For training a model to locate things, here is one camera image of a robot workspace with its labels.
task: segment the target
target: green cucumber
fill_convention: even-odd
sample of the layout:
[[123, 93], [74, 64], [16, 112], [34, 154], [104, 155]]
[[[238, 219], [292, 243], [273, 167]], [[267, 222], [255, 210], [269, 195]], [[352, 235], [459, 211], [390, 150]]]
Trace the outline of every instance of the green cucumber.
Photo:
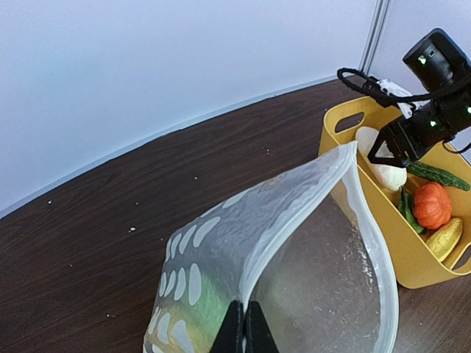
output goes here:
[[414, 217], [412, 210], [414, 209], [414, 197], [406, 193], [404, 188], [400, 191], [400, 205], [399, 205], [399, 212], [404, 216], [412, 228], [417, 232], [417, 234], [422, 234], [425, 230], [417, 219]]
[[407, 171], [420, 178], [430, 180], [431, 182], [438, 182], [443, 186], [453, 186], [464, 191], [469, 191], [471, 188], [467, 182], [451, 174], [449, 171], [444, 171], [443, 169], [435, 168], [421, 162], [409, 164]]

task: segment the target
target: dark wood tabletop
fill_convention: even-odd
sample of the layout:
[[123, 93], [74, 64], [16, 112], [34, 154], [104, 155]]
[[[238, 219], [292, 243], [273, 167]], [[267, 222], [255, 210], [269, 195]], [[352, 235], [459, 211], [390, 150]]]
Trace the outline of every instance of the dark wood tabletop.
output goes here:
[[[0, 352], [142, 352], [170, 234], [316, 158], [326, 109], [357, 96], [333, 81], [267, 99], [154, 140], [0, 220]], [[399, 294], [395, 352], [471, 352], [471, 277]]]

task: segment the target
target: translucent plastic bag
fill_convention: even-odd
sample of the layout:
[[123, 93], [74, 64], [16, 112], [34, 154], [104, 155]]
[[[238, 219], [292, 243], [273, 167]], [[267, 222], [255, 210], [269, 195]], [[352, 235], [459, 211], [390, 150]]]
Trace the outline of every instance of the translucent plastic bag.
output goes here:
[[233, 300], [258, 301], [280, 352], [392, 351], [397, 286], [355, 142], [175, 232], [144, 353], [209, 352]]

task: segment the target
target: white radish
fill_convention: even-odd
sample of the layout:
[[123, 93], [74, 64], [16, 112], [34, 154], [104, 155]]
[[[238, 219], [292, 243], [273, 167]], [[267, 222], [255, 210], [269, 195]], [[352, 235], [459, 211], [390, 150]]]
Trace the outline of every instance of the white radish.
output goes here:
[[[393, 167], [384, 164], [371, 164], [368, 160], [368, 153], [371, 151], [379, 131], [372, 127], [363, 126], [356, 131], [355, 139], [358, 141], [358, 150], [366, 161], [376, 179], [384, 186], [392, 191], [398, 191], [407, 181], [407, 170], [405, 168]], [[377, 157], [393, 157], [388, 146], [384, 143], [376, 153]]]

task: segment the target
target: yellow squash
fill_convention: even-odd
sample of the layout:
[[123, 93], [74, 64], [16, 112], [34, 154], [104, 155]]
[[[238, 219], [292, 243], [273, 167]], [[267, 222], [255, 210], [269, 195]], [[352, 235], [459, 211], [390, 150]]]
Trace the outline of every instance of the yellow squash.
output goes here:
[[425, 242], [436, 258], [443, 262], [455, 248], [463, 232], [463, 220], [451, 218]]

